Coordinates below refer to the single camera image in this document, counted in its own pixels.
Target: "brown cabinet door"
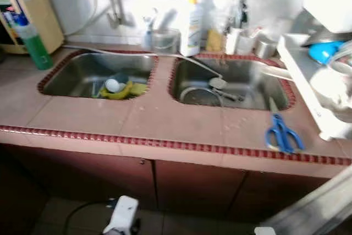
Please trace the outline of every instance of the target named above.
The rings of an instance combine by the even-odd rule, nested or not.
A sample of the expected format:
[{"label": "brown cabinet door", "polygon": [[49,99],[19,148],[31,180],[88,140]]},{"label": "brown cabinet door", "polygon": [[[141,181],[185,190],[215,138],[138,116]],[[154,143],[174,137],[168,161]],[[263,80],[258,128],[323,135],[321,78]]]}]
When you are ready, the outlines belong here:
[{"label": "brown cabinet door", "polygon": [[0,146],[0,234],[30,234],[48,194]]},{"label": "brown cabinet door", "polygon": [[241,170],[156,161],[159,208],[222,217],[244,175]]},{"label": "brown cabinet door", "polygon": [[23,146],[10,151],[52,195],[86,201],[128,195],[156,208],[149,160]]},{"label": "brown cabinet door", "polygon": [[327,178],[249,172],[229,211],[229,219],[260,222],[328,181]]}]

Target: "scissors handle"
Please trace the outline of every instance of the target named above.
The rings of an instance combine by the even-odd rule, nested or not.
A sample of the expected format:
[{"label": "scissors handle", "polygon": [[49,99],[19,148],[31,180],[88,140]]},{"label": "scissors handle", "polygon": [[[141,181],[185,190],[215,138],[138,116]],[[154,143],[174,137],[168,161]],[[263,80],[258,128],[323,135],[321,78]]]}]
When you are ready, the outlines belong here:
[{"label": "scissors handle", "polygon": [[[274,126],[271,127],[266,133],[266,144],[269,148],[274,150],[279,150],[282,152],[287,152],[290,154],[294,153],[295,150],[291,146],[291,143],[288,138],[290,136],[295,141],[298,149],[304,150],[304,145],[302,140],[300,139],[300,137],[296,132],[286,127],[283,121],[283,118],[281,117],[280,114],[277,114],[277,113],[273,114],[272,120],[273,120]],[[273,146],[271,144],[271,138],[270,138],[271,134],[275,135],[278,146]]]}]

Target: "pink tiled countertop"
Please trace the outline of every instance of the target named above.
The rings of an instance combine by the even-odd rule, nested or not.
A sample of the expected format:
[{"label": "pink tiled countertop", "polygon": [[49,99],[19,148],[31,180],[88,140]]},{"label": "pink tiled countertop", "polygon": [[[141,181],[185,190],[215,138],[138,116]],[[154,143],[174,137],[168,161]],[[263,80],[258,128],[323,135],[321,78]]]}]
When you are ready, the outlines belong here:
[{"label": "pink tiled countertop", "polygon": [[[72,52],[61,48],[53,59],[58,63]],[[36,70],[27,56],[9,56],[0,64],[0,142],[323,177],[351,163],[352,141],[321,140],[294,83],[296,102],[281,114],[306,150],[284,155],[265,146],[268,111],[174,100],[168,92],[174,60],[158,58],[145,95],[114,101],[43,95],[37,84],[50,70]]]}]

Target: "stainless steel sink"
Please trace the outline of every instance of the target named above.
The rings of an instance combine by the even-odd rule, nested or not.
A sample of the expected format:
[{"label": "stainless steel sink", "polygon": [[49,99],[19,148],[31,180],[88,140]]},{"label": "stainless steel sink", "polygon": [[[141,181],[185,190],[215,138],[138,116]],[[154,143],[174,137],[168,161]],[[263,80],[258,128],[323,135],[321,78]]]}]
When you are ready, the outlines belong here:
[{"label": "stainless steel sink", "polygon": [[[275,77],[262,74],[258,61],[228,60],[225,65],[219,65],[215,59],[202,59],[202,63],[223,75],[227,86],[222,91],[234,95],[237,100],[220,96],[215,101],[214,94],[209,92],[208,81],[216,77],[207,70],[190,63],[179,60],[176,62],[174,78],[171,82],[170,93],[179,102],[191,105],[224,106],[233,108],[250,108],[255,110],[268,110],[269,98],[272,97],[279,110],[288,107],[289,100],[281,85]],[[181,98],[182,91],[188,87],[207,88],[194,97]]]},{"label": "stainless steel sink", "polygon": [[104,81],[116,73],[126,74],[132,82],[147,84],[154,65],[154,59],[148,56],[83,53],[73,57],[56,73],[44,85],[42,93],[93,97]]}]

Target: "faucet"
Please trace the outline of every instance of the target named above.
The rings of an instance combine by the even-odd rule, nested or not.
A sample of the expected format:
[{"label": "faucet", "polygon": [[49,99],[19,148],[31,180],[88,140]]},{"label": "faucet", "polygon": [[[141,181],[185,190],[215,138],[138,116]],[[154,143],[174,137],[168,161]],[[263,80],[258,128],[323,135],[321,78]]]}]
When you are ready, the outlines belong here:
[{"label": "faucet", "polygon": [[247,0],[239,0],[238,8],[235,12],[234,27],[242,29],[247,27],[248,23],[248,6]]}]

